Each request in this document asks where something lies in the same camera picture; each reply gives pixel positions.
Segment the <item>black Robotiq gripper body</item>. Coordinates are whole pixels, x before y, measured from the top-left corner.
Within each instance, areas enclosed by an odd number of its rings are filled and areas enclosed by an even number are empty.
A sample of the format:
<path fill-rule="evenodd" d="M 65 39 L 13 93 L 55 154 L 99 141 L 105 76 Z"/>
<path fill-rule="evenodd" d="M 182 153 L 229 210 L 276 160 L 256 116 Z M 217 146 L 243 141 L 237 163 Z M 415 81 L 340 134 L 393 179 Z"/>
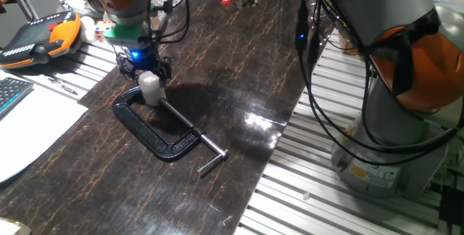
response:
<path fill-rule="evenodd" d="M 136 70 L 155 70 L 157 60 L 161 59 L 159 52 L 147 46 L 142 49 L 128 49 L 123 47 L 119 54 L 126 54 Z"/>

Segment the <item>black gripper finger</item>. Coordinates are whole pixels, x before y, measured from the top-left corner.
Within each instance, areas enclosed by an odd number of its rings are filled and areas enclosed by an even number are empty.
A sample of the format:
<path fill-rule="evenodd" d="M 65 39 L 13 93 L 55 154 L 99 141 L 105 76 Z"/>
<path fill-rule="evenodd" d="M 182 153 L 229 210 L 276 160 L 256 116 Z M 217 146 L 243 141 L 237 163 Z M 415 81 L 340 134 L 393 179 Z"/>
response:
<path fill-rule="evenodd" d="M 171 58 L 162 57 L 161 59 L 158 59 L 155 71 L 156 75 L 158 75 L 164 83 L 169 82 L 172 78 Z"/>
<path fill-rule="evenodd" d="M 116 63 L 120 73 L 127 81 L 137 81 L 138 74 L 136 68 L 130 62 L 130 59 L 126 54 L 117 54 Z"/>

